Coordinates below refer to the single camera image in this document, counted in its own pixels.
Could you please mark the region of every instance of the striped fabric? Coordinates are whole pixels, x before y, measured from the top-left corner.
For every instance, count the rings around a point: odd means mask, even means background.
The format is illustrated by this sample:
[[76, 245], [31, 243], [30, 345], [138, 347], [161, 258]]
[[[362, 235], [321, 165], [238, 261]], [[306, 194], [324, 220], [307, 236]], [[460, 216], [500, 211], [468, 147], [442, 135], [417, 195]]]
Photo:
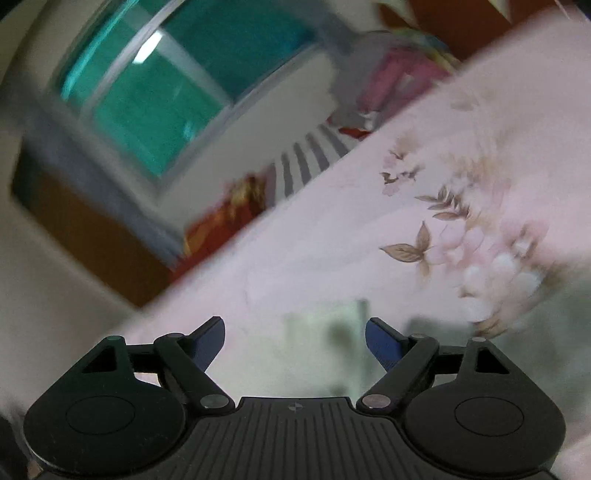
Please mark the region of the striped fabric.
[[293, 195], [357, 143], [328, 124], [318, 125], [273, 162], [267, 175], [267, 207]]

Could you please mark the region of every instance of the ribbed black surface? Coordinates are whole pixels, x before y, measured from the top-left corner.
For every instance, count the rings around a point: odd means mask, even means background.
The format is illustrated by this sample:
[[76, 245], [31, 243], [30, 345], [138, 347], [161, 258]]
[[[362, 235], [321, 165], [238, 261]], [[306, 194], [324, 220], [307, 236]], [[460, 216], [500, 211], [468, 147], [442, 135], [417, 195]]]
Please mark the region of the ribbed black surface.
[[[57, 478], [45, 474], [40, 480]], [[201, 420], [187, 442], [132, 480], [457, 480], [418, 457], [387, 419], [344, 398], [246, 398]], [[551, 480], [539, 473], [531, 480]]]

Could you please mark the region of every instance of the floral tablecloth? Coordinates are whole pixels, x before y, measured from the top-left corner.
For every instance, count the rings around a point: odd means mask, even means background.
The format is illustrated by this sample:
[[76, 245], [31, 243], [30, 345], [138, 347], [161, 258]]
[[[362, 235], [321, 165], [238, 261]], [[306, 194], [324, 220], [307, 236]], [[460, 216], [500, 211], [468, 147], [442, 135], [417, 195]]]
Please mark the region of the floral tablecloth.
[[298, 362], [281, 354], [280, 321], [320, 303], [367, 300], [403, 331], [416, 318], [499, 340], [527, 330], [523, 314], [590, 258], [590, 91], [591, 25], [555, 16], [526, 26], [119, 333], [151, 342], [222, 316], [226, 348], [208, 373], [238, 398], [322, 381], [306, 371], [284, 385]]

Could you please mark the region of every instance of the window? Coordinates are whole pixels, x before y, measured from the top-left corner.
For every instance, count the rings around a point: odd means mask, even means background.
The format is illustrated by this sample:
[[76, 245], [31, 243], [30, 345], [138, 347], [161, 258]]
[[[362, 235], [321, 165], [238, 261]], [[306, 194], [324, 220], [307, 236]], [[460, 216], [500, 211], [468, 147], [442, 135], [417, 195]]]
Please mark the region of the window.
[[159, 179], [311, 41], [276, 0], [126, 0], [67, 69], [61, 96]]

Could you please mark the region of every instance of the crosshair logo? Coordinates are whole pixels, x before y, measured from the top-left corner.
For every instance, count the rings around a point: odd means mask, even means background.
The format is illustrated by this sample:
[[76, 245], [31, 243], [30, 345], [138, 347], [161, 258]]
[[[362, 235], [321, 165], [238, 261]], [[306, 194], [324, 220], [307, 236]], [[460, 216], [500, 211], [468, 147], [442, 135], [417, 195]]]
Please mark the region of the crosshair logo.
[[301, 403], [298, 402], [294, 402], [292, 404], [290, 404], [290, 406], [288, 407], [291, 411], [294, 412], [299, 412], [302, 408], [304, 408], [304, 406]]

